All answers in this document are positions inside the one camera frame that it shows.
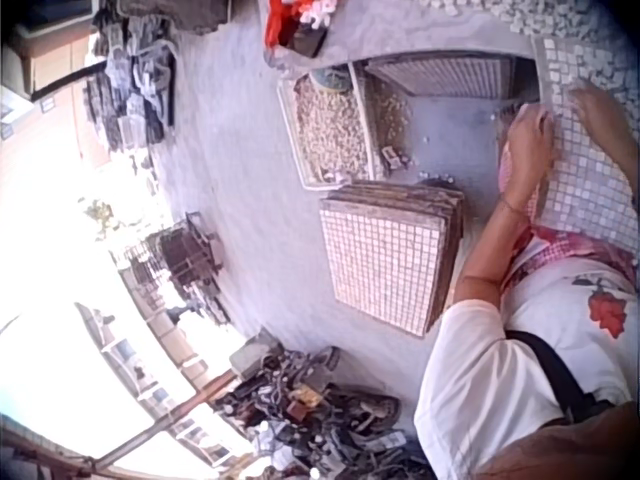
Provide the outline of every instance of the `stack of mosaic tile sheets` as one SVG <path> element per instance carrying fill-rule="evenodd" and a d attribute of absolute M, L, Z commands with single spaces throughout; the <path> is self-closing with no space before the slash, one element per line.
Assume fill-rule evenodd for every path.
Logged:
<path fill-rule="evenodd" d="M 381 182 L 332 192 L 320 216 L 336 299 L 422 337 L 445 307 L 463 198 Z"/>

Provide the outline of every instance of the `tray of pebbles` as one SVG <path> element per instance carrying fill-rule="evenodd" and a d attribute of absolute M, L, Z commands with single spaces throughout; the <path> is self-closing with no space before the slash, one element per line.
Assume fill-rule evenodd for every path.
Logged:
<path fill-rule="evenodd" d="M 353 66 L 349 71 L 353 88 L 344 93 L 321 91 L 307 75 L 278 85 L 296 166 L 308 190 L 382 178 L 383 169 L 374 165 L 363 90 Z"/>

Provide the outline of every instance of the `white t-shirt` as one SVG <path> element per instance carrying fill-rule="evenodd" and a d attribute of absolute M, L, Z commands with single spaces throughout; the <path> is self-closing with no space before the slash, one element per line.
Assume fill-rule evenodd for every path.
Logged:
<path fill-rule="evenodd" d="M 563 414 L 535 354 L 504 330 L 534 333 L 555 349 L 585 392 L 635 398 L 638 300 L 601 263 L 568 258 L 518 284 L 502 312 L 481 300 L 452 306 L 427 364 L 415 414 L 438 479 L 464 479 L 499 450 Z"/>

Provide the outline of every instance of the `hand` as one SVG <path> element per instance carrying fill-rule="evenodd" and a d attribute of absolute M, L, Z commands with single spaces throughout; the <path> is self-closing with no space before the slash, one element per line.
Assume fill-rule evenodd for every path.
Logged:
<path fill-rule="evenodd" d="M 512 173 L 504 192 L 511 206 L 524 209 L 553 163 L 553 119 L 542 105 L 525 104 L 507 134 Z"/>
<path fill-rule="evenodd" d="M 625 171 L 637 163 L 637 145 L 622 106 L 604 90 L 580 79 L 569 92 L 571 105 L 591 137 Z"/>

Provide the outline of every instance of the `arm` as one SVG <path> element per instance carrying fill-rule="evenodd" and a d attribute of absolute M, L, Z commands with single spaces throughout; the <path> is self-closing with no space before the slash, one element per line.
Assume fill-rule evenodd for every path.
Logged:
<path fill-rule="evenodd" d="M 572 106 L 580 122 L 604 153 L 620 167 L 638 197 L 638 144 L 622 106 L 604 90 L 585 80 L 571 90 Z"/>
<path fill-rule="evenodd" d="M 528 218 L 527 202 L 551 165 L 553 122 L 540 105 L 524 105 L 509 129 L 513 173 L 489 223 L 467 258 L 453 303 L 479 299 L 500 308 L 500 285 Z"/>

